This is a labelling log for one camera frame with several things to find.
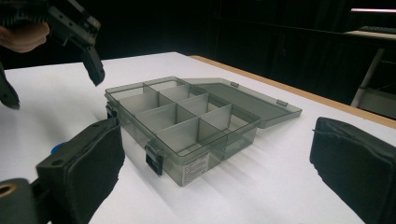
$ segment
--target white table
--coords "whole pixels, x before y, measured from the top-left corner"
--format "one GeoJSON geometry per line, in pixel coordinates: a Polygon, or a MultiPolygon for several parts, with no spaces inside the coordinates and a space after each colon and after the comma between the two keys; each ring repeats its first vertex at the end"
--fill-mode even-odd
{"type": "Polygon", "coordinates": [[[19,111],[0,105],[0,180],[37,178],[35,166],[57,144],[106,118],[105,89],[158,77],[223,77],[303,109],[258,130],[250,147],[185,187],[158,177],[145,151],[122,131],[127,158],[120,180],[91,223],[362,223],[309,162],[318,117],[340,119],[396,146],[396,130],[327,105],[170,52],[103,61],[94,87],[82,63],[7,70],[19,111]]]}

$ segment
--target black curtain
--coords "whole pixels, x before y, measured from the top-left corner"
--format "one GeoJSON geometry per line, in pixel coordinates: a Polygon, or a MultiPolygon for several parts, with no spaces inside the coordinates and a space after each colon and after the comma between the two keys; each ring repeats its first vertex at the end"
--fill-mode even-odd
{"type": "MultiPolygon", "coordinates": [[[[103,60],[168,51],[206,56],[209,51],[212,0],[77,2],[102,23],[95,47],[103,60]]],[[[28,53],[0,47],[0,60],[6,69],[11,69],[77,63],[81,62],[80,53],[72,43],[62,47],[49,37],[45,45],[28,53]]]]}
{"type": "MultiPolygon", "coordinates": [[[[395,18],[353,14],[349,0],[222,0],[221,17],[343,33],[395,18]]],[[[215,60],[350,104],[376,47],[263,29],[220,26],[215,60]]]]}

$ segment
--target box lid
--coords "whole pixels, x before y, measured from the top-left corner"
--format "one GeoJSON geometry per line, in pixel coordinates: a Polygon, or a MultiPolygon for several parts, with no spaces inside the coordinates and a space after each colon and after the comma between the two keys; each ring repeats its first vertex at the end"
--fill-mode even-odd
{"type": "Polygon", "coordinates": [[[182,78],[218,97],[259,116],[259,128],[267,128],[283,121],[298,118],[302,109],[285,101],[243,87],[223,78],[182,78]]]}

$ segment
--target compartment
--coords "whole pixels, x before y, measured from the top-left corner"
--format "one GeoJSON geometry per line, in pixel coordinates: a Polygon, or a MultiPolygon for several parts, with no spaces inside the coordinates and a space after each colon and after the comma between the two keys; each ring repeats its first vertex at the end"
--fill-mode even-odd
{"type": "Polygon", "coordinates": [[[195,116],[207,112],[209,106],[209,93],[197,95],[178,102],[179,105],[189,110],[195,116]]]}
{"type": "Polygon", "coordinates": [[[150,147],[163,150],[163,169],[180,186],[219,164],[227,140],[225,133],[197,117],[156,135],[150,147]]]}
{"type": "Polygon", "coordinates": [[[155,91],[163,91],[188,83],[177,77],[163,77],[151,81],[145,81],[144,84],[150,86],[155,91]]]}
{"type": "Polygon", "coordinates": [[[194,87],[190,84],[178,85],[173,88],[160,91],[160,94],[173,102],[179,102],[193,96],[205,94],[206,91],[201,88],[194,87]]]}
{"type": "Polygon", "coordinates": [[[185,108],[172,103],[135,115],[136,118],[153,133],[178,124],[195,116],[185,108]]]}
{"type": "Polygon", "coordinates": [[[144,83],[110,89],[106,91],[106,97],[112,106],[122,106],[133,115],[173,103],[144,83]]]}
{"type": "Polygon", "coordinates": [[[256,136],[260,117],[236,105],[226,105],[203,114],[201,119],[210,123],[227,135],[226,148],[222,150],[223,159],[252,144],[256,136]]]}

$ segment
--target transparent compartment box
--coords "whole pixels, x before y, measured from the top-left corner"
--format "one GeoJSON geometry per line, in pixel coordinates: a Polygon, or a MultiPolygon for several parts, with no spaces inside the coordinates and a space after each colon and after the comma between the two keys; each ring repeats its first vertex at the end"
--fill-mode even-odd
{"type": "Polygon", "coordinates": [[[257,128],[302,109],[222,78],[164,77],[106,90],[107,113],[180,186],[252,144],[257,128]]]}

